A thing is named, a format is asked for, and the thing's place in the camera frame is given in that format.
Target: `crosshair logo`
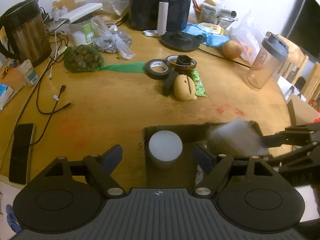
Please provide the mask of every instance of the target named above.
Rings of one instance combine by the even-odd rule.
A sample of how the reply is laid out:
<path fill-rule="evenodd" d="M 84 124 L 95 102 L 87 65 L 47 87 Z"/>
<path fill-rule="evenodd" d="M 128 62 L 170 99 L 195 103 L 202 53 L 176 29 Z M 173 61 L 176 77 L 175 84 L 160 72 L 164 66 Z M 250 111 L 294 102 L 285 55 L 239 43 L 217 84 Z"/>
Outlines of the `crosshair logo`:
<path fill-rule="evenodd" d="M 161 196 L 162 194 L 164 194 L 164 192 L 158 190 L 158 191 L 155 192 L 155 194 L 156 194 L 157 196 Z"/>

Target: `roll of tape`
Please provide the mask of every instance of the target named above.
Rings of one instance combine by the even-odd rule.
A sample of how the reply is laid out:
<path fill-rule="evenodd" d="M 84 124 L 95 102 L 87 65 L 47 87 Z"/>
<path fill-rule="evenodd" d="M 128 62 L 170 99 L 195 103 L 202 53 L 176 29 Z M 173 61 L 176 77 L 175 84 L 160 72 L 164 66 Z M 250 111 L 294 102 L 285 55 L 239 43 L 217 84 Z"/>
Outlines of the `roll of tape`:
<path fill-rule="evenodd" d="M 156 80 L 163 80 L 169 76 L 170 69 L 163 59 L 153 59 L 145 64 L 145 71 L 148 77 Z"/>
<path fill-rule="evenodd" d="M 178 68 L 178 69 L 183 69 L 183 70 L 191 70 L 191 69 L 196 68 L 196 66 L 197 66 L 197 62 L 193 58 L 191 59 L 191 65 L 189 65 L 189 66 L 177 64 L 176 63 L 177 58 L 178 58 L 178 55 L 172 55 L 172 56 L 167 57 L 166 58 L 167 66 L 170 68 Z"/>
<path fill-rule="evenodd" d="M 157 30 L 149 30 L 149 31 L 143 31 L 143 34 L 149 37 L 158 37 L 159 34 Z"/>

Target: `shaker bottle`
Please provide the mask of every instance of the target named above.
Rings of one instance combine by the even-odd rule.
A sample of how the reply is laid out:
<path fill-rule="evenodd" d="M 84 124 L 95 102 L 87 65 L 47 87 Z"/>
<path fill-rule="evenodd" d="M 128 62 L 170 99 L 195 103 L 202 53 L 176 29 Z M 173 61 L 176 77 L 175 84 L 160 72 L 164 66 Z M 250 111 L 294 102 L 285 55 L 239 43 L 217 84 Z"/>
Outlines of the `shaker bottle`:
<path fill-rule="evenodd" d="M 271 33 L 265 38 L 252 67 L 245 78 L 245 83 L 253 90 L 260 90 L 287 60 L 289 47 Z"/>

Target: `black electrical tape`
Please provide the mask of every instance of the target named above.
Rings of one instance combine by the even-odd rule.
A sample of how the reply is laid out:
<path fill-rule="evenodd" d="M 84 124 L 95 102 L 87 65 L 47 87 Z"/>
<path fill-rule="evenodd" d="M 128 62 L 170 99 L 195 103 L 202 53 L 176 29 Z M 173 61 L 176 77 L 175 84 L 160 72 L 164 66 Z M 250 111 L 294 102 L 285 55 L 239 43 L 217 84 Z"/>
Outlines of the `black electrical tape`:
<path fill-rule="evenodd" d="M 168 78 L 164 81 L 164 84 L 162 85 L 162 95 L 167 97 L 171 94 L 171 92 L 173 91 L 173 83 L 177 76 L 179 76 L 179 74 L 176 71 L 170 70 Z"/>
<path fill-rule="evenodd" d="M 161 67 L 164 69 L 164 71 L 161 71 L 161 72 L 154 71 L 152 70 L 154 67 Z M 170 73 L 170 69 L 166 64 L 166 61 L 163 59 L 150 60 L 144 65 L 144 69 L 148 77 L 156 80 L 167 79 Z"/>

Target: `gray bottle lid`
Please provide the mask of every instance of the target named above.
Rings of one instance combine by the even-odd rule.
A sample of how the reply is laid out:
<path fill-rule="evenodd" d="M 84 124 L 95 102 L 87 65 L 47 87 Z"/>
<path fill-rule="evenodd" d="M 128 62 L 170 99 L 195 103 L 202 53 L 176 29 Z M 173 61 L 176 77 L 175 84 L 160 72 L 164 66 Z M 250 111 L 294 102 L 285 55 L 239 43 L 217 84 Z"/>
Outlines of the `gray bottle lid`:
<path fill-rule="evenodd" d="M 288 58 L 289 47 L 288 45 L 271 33 L 270 37 L 265 38 L 262 42 L 262 46 L 267 52 L 278 60 L 285 62 Z"/>

